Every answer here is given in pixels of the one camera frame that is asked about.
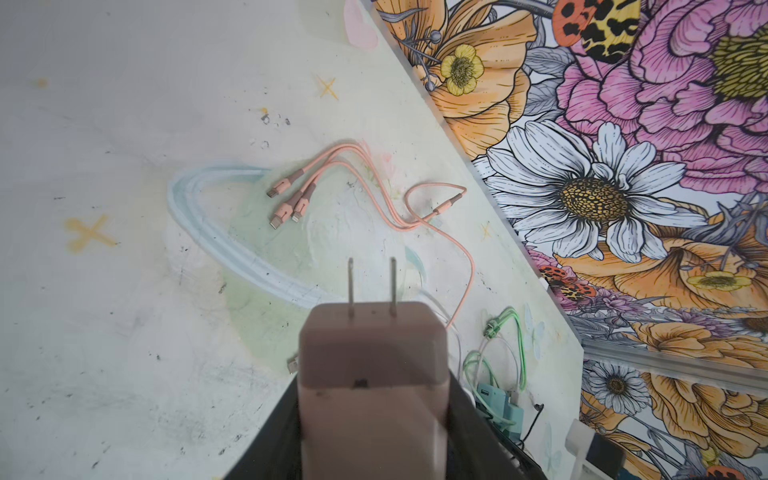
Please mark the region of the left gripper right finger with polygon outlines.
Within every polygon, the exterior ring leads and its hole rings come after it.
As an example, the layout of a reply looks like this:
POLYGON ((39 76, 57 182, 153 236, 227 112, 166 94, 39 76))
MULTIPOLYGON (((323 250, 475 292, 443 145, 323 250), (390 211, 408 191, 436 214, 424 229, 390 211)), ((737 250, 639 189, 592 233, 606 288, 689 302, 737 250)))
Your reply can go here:
POLYGON ((451 374, 446 416, 447 479, 539 479, 540 467, 476 410, 451 374))

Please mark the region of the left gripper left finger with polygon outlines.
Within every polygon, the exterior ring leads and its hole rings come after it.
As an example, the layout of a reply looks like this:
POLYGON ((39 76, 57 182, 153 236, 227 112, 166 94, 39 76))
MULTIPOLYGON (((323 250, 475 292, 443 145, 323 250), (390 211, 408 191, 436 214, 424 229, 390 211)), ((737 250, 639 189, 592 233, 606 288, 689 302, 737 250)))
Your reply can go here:
POLYGON ((224 476, 236 479, 302 478, 298 378, 294 377, 241 458, 224 476))

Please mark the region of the pink charger plug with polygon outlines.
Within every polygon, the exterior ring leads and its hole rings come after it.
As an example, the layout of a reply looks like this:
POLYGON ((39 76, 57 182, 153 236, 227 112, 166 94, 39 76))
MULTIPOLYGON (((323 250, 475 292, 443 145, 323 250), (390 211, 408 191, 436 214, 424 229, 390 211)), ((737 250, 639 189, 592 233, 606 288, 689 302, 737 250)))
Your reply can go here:
POLYGON ((451 372, 432 309, 397 298, 315 306, 297 374, 305 479, 443 479, 451 372))

